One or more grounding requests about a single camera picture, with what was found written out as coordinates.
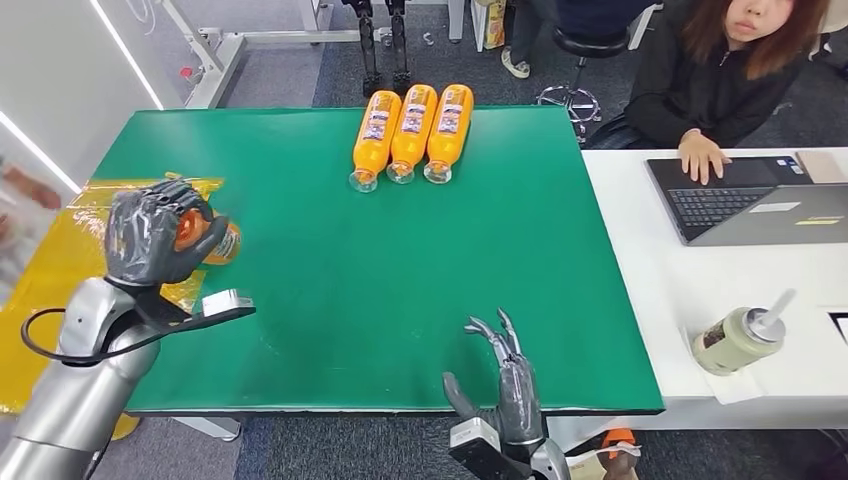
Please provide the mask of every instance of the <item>long brown hair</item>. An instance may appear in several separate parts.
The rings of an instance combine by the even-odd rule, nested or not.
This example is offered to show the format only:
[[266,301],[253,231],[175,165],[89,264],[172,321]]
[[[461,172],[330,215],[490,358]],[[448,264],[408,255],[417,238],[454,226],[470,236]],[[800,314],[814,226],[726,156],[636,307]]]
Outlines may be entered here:
[[[706,63],[724,38],[724,19],[733,0],[698,0],[683,28],[683,43],[696,62]],[[752,42],[748,80],[777,72],[816,41],[830,0],[795,0],[789,20],[776,32]]]

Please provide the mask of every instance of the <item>touchpad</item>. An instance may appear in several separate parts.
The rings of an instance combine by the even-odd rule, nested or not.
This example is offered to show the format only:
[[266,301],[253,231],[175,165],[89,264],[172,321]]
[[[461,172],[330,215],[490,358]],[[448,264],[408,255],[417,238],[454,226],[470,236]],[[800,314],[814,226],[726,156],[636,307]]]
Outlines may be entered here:
[[724,166],[724,178],[711,183],[725,187],[770,187],[779,185],[780,181],[762,160],[736,160]]

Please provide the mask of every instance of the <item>laptop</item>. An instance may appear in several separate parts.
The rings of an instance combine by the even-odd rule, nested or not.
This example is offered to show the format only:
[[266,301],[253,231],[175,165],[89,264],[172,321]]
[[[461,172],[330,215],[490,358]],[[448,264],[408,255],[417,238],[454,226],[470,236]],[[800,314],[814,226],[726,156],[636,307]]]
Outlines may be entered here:
[[706,186],[683,173],[680,159],[648,160],[684,244],[848,242],[848,183],[813,184],[789,156],[732,160]]

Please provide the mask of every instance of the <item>orange drink bottle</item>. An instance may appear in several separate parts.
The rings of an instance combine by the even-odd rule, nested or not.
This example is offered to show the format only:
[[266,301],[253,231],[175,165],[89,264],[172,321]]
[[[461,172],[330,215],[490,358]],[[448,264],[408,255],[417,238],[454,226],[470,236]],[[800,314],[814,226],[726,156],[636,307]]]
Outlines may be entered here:
[[474,109],[474,94],[465,85],[449,85],[442,92],[436,109],[436,120],[427,142],[429,163],[424,167],[424,176],[433,183],[447,183],[451,179],[451,166],[459,160],[471,110]]
[[362,193],[377,188],[377,175],[389,163],[392,137],[400,117],[400,97],[389,90],[379,90],[371,95],[359,136],[353,146],[353,173],[350,185]]
[[[201,236],[209,228],[209,222],[203,219],[200,210],[192,208],[180,217],[180,223],[177,225],[177,239],[174,242],[174,249],[178,252],[194,245]],[[236,255],[241,248],[241,230],[235,223],[230,221],[227,226],[227,232],[224,238],[221,239],[212,253],[209,254],[203,263],[207,265],[226,265],[236,258]]]
[[415,178],[415,165],[427,150],[438,100],[438,94],[429,85],[413,85],[406,92],[392,140],[392,163],[386,169],[386,176],[393,182],[405,184]]

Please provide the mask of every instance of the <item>robotic arm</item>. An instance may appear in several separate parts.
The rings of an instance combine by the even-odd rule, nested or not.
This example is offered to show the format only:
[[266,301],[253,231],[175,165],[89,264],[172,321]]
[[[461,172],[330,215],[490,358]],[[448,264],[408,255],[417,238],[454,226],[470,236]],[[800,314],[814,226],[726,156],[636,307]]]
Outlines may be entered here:
[[[189,209],[211,222],[192,247],[176,252],[177,225]],[[185,280],[220,242],[226,217],[183,180],[168,180],[115,196],[106,230],[108,274],[83,281],[71,296],[56,352],[24,343],[51,359],[0,455],[0,480],[79,479],[91,475],[118,417],[159,353],[158,340],[207,328],[256,311],[249,298],[226,290],[185,313],[160,295],[163,283]]]
[[533,366],[523,355],[512,320],[498,309],[506,335],[469,317],[465,331],[482,335],[500,368],[500,398],[493,410],[478,410],[453,373],[445,372],[445,396],[462,423],[451,429],[450,454],[482,480],[569,480],[562,450],[544,432]]

